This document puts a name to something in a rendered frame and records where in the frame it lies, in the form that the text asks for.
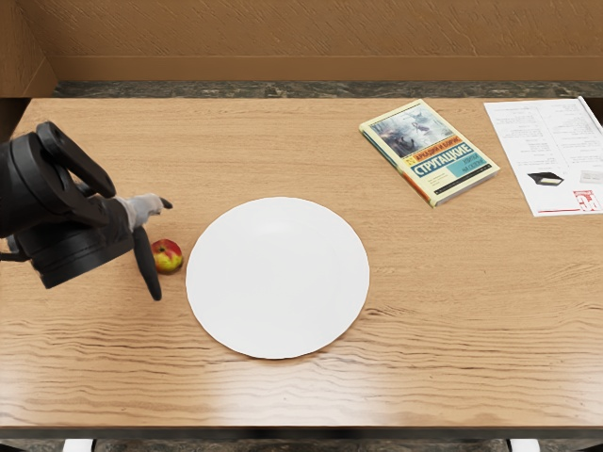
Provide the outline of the white round plate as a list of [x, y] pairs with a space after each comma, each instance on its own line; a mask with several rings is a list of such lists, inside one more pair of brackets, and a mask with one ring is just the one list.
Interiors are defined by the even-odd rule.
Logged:
[[216, 218], [187, 263], [187, 299], [217, 342], [260, 359], [320, 350], [361, 313], [365, 247], [332, 210], [298, 198], [245, 202]]

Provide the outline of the white printed paper sheet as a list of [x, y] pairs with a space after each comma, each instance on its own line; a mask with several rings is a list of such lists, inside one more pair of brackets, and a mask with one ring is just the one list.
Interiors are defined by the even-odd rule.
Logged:
[[603, 125], [585, 99], [484, 107], [534, 216], [603, 215]]

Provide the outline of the red and yellow apple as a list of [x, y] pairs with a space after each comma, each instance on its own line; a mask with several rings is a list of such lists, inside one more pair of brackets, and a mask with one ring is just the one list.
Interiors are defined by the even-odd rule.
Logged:
[[151, 250], [158, 273], [172, 274], [182, 267], [184, 257], [176, 242], [167, 238], [159, 239], [151, 245]]

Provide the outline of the paperback book with illustrated cover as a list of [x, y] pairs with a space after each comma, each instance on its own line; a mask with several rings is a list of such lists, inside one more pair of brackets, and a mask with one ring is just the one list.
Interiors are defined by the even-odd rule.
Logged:
[[422, 99], [361, 123], [359, 131], [431, 207], [499, 172], [490, 157]]

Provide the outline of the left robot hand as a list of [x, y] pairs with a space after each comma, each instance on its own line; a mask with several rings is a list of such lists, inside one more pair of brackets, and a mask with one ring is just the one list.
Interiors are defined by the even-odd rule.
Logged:
[[137, 195], [131, 198], [116, 197], [125, 210], [128, 228], [132, 233], [134, 241], [134, 255], [138, 265], [139, 273], [144, 280], [147, 289], [155, 301], [162, 299], [162, 291], [155, 268], [155, 258], [152, 246], [144, 225], [152, 216], [158, 216], [164, 209], [172, 209], [170, 201], [154, 193]]

